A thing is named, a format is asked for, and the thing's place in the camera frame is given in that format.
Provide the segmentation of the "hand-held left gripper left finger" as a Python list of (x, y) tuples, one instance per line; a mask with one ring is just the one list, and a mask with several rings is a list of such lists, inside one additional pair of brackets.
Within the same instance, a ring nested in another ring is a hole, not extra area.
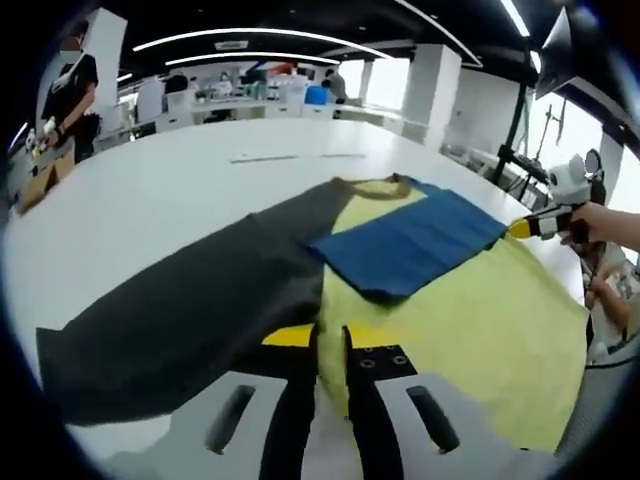
[(277, 330), (226, 359), (185, 368), (171, 418), (168, 479), (298, 479), (314, 415), (317, 333)]

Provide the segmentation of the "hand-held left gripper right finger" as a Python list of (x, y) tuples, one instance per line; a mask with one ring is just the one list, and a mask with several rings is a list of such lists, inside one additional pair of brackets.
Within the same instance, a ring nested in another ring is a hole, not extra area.
[(477, 404), (397, 346), (345, 347), (348, 414), (367, 479), (502, 479), (508, 443)]

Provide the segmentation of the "person's right hand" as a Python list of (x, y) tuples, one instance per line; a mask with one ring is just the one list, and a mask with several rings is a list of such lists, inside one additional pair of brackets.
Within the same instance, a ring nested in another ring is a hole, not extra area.
[(587, 202), (570, 215), (565, 239), (575, 244), (615, 240), (616, 212), (603, 205)]

